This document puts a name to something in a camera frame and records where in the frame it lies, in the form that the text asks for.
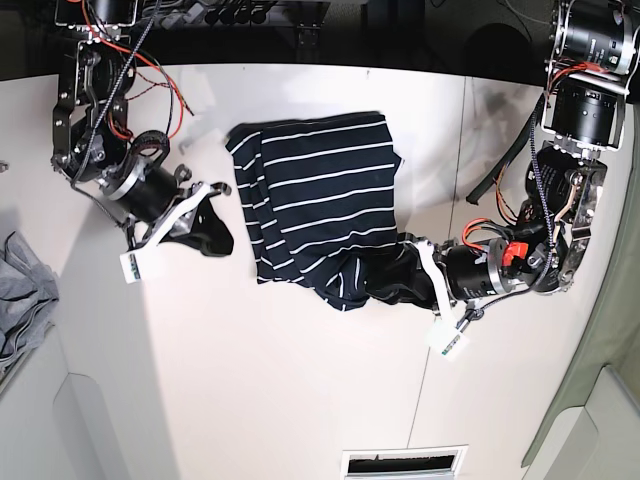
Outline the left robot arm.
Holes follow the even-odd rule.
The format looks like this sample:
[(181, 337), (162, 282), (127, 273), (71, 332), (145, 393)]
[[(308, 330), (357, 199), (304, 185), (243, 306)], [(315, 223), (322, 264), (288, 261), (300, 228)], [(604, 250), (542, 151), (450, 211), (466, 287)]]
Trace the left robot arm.
[(607, 168), (617, 151), (639, 67), (635, 1), (559, 1), (550, 19), (546, 81), (529, 119), (467, 195), (495, 194), (499, 219), (469, 221), (458, 240), (403, 234), (396, 258), (374, 268), (367, 293), (437, 313), (465, 303), (470, 319), (530, 292), (571, 286), (591, 238)]

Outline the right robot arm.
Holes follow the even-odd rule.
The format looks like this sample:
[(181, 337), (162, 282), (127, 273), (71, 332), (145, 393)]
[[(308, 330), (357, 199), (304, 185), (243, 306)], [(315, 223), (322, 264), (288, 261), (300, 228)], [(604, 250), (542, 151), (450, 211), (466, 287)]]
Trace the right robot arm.
[[(166, 69), (142, 48), (164, 13), (161, 1), (56, 2), (55, 24), (69, 32), (52, 111), (51, 164), (124, 233), (130, 253), (176, 243), (225, 257), (234, 239), (211, 200), (230, 194), (230, 186), (193, 182), (184, 164), (164, 166), (190, 111)], [(169, 112), (163, 129), (136, 134), (128, 110), (141, 65), (161, 75)]]

